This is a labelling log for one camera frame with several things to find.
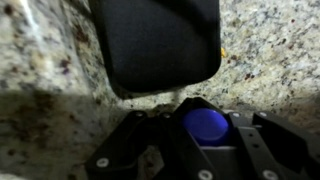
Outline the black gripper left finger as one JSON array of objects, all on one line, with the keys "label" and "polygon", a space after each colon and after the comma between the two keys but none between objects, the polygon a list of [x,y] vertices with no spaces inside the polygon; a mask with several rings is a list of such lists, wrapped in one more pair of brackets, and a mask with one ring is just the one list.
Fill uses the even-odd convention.
[{"label": "black gripper left finger", "polygon": [[139,158],[150,147],[159,149],[163,161],[151,180],[213,180],[214,166],[182,125],[187,113],[208,106],[197,97],[185,99],[172,113],[128,113],[86,161],[88,180],[138,180]]}]

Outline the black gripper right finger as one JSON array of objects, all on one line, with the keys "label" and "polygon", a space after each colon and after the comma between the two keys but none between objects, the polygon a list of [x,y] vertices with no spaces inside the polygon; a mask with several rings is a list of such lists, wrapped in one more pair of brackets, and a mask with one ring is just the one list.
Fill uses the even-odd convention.
[{"label": "black gripper right finger", "polygon": [[249,174],[258,180],[320,180],[320,139],[267,111],[252,121],[238,112],[228,114]]}]

